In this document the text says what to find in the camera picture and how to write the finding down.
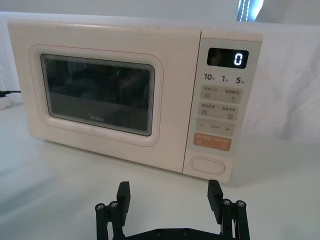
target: bolt head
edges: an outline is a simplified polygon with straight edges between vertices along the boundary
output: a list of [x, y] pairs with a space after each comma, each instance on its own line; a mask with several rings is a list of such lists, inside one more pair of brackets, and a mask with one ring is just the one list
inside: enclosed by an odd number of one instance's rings
[[103, 206], [102, 204], [100, 204], [100, 205], [96, 206], [95, 209], [100, 210], [100, 209], [103, 209], [104, 207], [105, 207], [105, 206]]
[[238, 201], [236, 204], [237, 204], [239, 207], [244, 207], [244, 206], [246, 206], [246, 204], [245, 204], [243, 201]]
[[224, 204], [224, 205], [230, 205], [231, 202], [230, 202], [229, 200], [223, 200], [223, 204]]
[[113, 202], [113, 203], [110, 204], [110, 206], [111, 206], [112, 208], [115, 208], [116, 206], [118, 206], [118, 203]]

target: button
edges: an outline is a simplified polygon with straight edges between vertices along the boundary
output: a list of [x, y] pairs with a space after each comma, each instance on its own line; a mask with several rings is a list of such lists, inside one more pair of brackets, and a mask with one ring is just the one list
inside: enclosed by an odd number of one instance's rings
[[198, 171], [208, 174], [220, 175], [225, 171], [225, 166], [222, 162], [202, 157], [193, 158], [191, 160], [191, 166]]
[[205, 148], [229, 151], [232, 140], [221, 136], [213, 136], [196, 132], [193, 137], [193, 144]]
[[199, 103], [198, 114], [205, 117], [219, 118], [235, 121], [238, 117], [239, 108], [237, 106], [217, 104], [201, 101]]
[[196, 119], [195, 129], [201, 132], [231, 137], [235, 131], [235, 124], [232, 122], [199, 117]]
[[242, 89], [227, 86], [202, 85], [200, 97], [204, 100], [239, 104], [242, 98]]

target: screw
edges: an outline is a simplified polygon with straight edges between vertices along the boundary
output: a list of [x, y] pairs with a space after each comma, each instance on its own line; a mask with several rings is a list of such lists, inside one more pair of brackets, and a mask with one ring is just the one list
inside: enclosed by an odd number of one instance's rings
[[188, 236], [189, 234], [190, 234], [189, 229], [184, 229], [184, 230], [183, 230], [183, 235], [184, 235], [184, 236]]
[[113, 203], [110, 204], [110, 206], [111, 206], [112, 208], [115, 208], [116, 206], [118, 206], [118, 203], [113, 202]]
[[162, 229], [156, 231], [156, 235], [157, 235], [158, 237], [161, 237], [161, 236], [163, 236], [164, 234], [165, 234], [165, 232], [164, 232]]
[[105, 206], [103, 206], [102, 204], [100, 204], [100, 205], [96, 206], [95, 209], [101, 210], [101, 209], [103, 209], [104, 207], [105, 207]]
[[238, 204], [239, 207], [246, 206], [246, 204], [243, 201], [238, 201], [236, 204]]
[[224, 204], [224, 205], [230, 205], [231, 202], [230, 202], [228, 199], [226, 199], [226, 200], [223, 200], [223, 204]]

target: digital display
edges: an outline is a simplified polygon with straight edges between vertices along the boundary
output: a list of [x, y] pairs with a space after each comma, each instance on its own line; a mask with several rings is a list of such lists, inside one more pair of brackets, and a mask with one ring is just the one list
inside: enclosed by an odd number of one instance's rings
[[248, 56], [249, 52], [246, 50], [210, 48], [206, 63], [210, 66], [245, 69]]

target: microwave oven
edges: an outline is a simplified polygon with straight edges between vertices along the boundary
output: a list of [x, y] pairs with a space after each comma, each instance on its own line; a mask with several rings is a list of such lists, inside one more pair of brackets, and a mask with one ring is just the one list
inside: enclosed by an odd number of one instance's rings
[[262, 36], [10, 21], [31, 134], [227, 183]]

